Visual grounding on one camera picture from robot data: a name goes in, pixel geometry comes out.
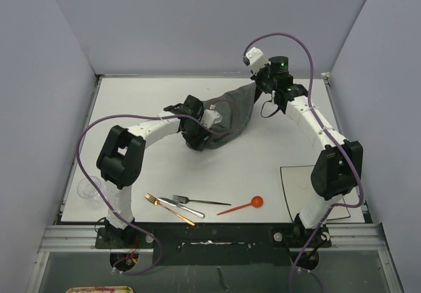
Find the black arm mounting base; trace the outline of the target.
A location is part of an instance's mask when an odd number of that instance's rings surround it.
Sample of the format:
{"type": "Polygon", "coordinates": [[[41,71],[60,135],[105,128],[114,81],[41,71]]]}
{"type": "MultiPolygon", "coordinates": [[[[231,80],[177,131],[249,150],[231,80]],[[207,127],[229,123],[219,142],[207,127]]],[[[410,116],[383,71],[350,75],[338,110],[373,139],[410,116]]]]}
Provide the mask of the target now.
{"type": "Polygon", "coordinates": [[[317,258],[319,248],[332,245],[326,227],[318,231],[297,223],[137,223],[119,232],[109,225],[99,228],[95,248],[152,250],[161,266],[230,266],[272,264],[289,266],[301,248],[317,258]]]}

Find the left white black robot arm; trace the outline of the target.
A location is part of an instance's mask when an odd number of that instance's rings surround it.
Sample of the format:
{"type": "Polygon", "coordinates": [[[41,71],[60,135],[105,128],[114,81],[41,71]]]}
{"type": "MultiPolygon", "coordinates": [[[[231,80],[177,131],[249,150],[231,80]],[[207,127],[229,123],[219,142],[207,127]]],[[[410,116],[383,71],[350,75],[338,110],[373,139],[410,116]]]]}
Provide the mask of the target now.
{"type": "Polygon", "coordinates": [[[134,221],[132,185],[141,173],[145,150],[159,140],[180,133],[188,146],[202,149],[212,133],[210,128],[222,121],[214,107],[206,109],[192,95],[183,103],[170,105],[151,120],[123,128],[112,127],[98,156],[96,166],[107,184],[106,199],[111,205],[106,225],[111,240],[121,248],[129,246],[134,231],[128,227],[134,221]]]}

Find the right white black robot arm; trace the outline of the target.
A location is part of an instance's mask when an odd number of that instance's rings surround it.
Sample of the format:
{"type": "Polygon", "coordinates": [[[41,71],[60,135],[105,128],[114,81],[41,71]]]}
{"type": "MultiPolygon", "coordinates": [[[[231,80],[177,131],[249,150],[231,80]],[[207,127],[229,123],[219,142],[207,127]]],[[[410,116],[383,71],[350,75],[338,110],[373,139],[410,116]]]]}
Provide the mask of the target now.
{"type": "Polygon", "coordinates": [[[309,91],[293,82],[288,71],[288,58],[267,58],[260,49],[246,53],[243,62],[251,67],[252,77],[260,92],[271,95],[277,110],[287,115],[319,153],[310,175],[316,194],[299,213],[301,225],[293,229],[294,241],[308,246],[316,239],[316,226],[324,222],[328,209],[357,186],[348,160],[359,175],[363,149],[358,141],[350,142],[323,117],[309,100],[309,91]]]}

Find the dark grey cloth placemat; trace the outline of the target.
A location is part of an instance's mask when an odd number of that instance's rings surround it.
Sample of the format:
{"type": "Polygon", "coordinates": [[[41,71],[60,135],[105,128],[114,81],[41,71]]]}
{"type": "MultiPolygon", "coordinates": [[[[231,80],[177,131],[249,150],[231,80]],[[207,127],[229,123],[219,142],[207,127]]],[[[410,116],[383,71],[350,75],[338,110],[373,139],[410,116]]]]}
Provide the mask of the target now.
{"type": "Polygon", "coordinates": [[[226,132],[226,134],[223,136],[207,134],[195,150],[218,149],[236,139],[251,120],[255,96],[256,85],[251,83],[204,101],[203,104],[206,108],[215,105],[214,109],[222,115],[222,121],[211,129],[215,132],[226,132]]]}

